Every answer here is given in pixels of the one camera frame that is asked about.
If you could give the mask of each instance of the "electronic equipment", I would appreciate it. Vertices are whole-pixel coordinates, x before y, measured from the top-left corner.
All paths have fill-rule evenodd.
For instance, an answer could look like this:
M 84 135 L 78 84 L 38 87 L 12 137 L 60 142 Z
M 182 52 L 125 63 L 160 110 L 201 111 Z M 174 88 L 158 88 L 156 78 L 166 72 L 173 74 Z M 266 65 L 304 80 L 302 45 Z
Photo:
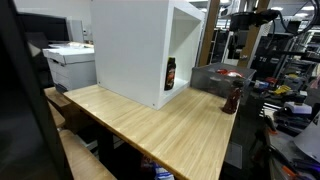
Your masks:
M 49 41 L 70 41 L 67 19 L 32 13 L 19 13 L 25 32 L 43 32 Z
M 320 162 L 320 111 L 315 116 L 310 125 L 294 138 L 295 145 L 305 154 Z

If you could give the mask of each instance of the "black monitor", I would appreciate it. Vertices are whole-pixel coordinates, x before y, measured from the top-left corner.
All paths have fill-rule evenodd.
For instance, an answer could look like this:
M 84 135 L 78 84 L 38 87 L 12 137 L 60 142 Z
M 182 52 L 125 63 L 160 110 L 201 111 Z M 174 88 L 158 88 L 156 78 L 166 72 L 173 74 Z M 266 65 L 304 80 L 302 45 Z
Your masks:
M 73 179 L 12 0 L 0 22 L 0 179 Z
M 66 18 L 32 13 L 18 16 L 25 32 L 43 32 L 49 41 L 70 40 Z

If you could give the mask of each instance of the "butcher block countertop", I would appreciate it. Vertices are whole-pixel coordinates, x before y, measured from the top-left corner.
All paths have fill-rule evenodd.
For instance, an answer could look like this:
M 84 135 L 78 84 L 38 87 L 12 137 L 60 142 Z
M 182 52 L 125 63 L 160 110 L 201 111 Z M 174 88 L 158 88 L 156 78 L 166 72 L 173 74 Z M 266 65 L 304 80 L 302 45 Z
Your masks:
M 226 99 L 187 88 L 154 110 L 98 85 L 64 95 L 178 179 L 219 178 L 236 115 Z

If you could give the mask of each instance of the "bottle label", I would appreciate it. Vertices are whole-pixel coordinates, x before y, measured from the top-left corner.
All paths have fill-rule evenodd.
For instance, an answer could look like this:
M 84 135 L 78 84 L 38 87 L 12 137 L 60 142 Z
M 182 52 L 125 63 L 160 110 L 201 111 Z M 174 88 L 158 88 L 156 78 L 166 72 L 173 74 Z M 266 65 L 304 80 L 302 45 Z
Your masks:
M 175 75 L 175 69 L 170 69 L 168 72 L 168 77 L 167 77 L 167 85 L 168 86 L 173 86 L 174 83 L 174 75 Z

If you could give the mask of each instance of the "white shelf unit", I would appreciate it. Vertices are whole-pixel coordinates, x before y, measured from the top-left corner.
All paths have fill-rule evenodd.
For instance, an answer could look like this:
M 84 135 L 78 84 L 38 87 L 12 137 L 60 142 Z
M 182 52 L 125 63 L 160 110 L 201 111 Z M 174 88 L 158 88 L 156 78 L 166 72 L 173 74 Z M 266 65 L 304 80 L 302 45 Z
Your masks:
M 98 84 L 154 109 L 189 86 L 204 13 L 182 0 L 91 2 Z M 164 91 L 168 57 L 174 88 Z

